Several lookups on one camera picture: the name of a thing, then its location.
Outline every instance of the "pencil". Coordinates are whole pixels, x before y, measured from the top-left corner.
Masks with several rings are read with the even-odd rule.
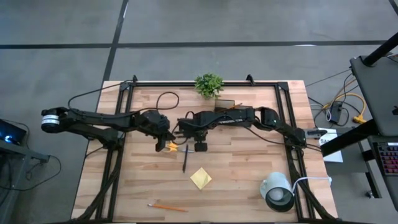
[[[180,209],[180,208],[173,208],[173,207],[168,207],[168,206],[163,206],[163,205],[153,205],[153,204],[148,204],[150,207],[154,208],[163,208],[163,209],[169,209],[169,210],[174,210],[174,211],[179,211],[179,212],[187,212],[187,210]]]

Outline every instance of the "wooden table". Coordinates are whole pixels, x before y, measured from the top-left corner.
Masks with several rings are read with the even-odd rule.
[[[104,82],[104,87],[116,83],[119,82]],[[116,86],[102,91],[98,112],[114,114],[118,89]],[[297,126],[313,128],[304,82],[289,81],[289,89]],[[154,107],[157,97],[165,91],[174,91],[180,96],[177,108],[161,111],[170,120],[171,127],[174,127],[177,118],[184,117],[187,111],[214,109],[213,100],[204,100],[191,87],[135,87],[131,109]],[[226,87],[221,92],[221,99],[235,100],[236,104],[253,107],[267,106],[277,111],[273,88]],[[170,107],[175,102],[175,96],[165,95],[159,107]],[[282,136],[275,131],[260,131],[255,127],[252,129],[267,139],[283,142]],[[137,131],[127,134],[114,222],[297,221],[294,208],[286,213],[274,212],[266,205],[259,191],[262,180],[266,179],[270,172],[283,172],[290,180],[284,146],[265,142],[244,128],[218,126],[207,135],[207,152],[188,155],[187,170],[183,174],[184,153],[155,152],[155,142],[156,140]],[[190,149],[193,149],[193,140],[188,143]],[[98,141],[92,141],[87,152],[100,146]],[[307,175],[326,177],[321,153],[309,149],[304,151]],[[82,214],[98,193],[105,158],[106,150],[103,149],[86,159],[73,208],[73,218]],[[201,167],[213,178],[202,191],[190,180],[190,176]],[[328,181],[309,182],[320,203],[330,214],[337,217]],[[307,214],[303,193],[300,196],[303,210]],[[108,201],[105,202],[103,215],[108,211]],[[183,208],[188,212],[152,208],[147,206],[148,203]]]

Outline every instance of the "yellow sticky note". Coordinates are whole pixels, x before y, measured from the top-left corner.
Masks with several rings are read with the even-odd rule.
[[[206,184],[208,184],[211,181],[211,177],[201,167],[191,176],[191,180],[201,190],[206,186]]]

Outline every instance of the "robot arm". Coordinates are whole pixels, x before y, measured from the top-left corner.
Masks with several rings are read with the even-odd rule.
[[[209,129],[218,125],[233,124],[234,126],[250,127],[252,124],[265,131],[277,131],[284,135],[288,144],[305,147],[307,145],[305,132],[300,128],[293,128],[281,121],[276,111],[266,107],[229,109],[222,112],[201,111],[193,118],[178,119],[179,131],[183,138],[194,138],[196,151],[207,151],[206,135]]]
[[[68,131],[89,140],[98,139],[107,149],[119,144],[118,131],[139,131],[156,138],[157,152],[165,147],[166,141],[175,139],[169,131],[170,121],[157,110],[148,110],[142,114],[137,111],[111,115],[59,107],[43,110],[42,116],[43,131],[47,133]],[[100,129],[92,125],[109,128]]]

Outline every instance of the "green plant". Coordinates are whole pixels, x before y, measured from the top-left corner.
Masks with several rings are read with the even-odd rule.
[[[198,93],[200,93],[205,99],[211,98],[218,98],[218,93],[223,91],[221,88],[223,83],[223,79],[218,75],[207,73],[204,74],[202,77],[198,76],[195,79],[195,88],[197,89]]]

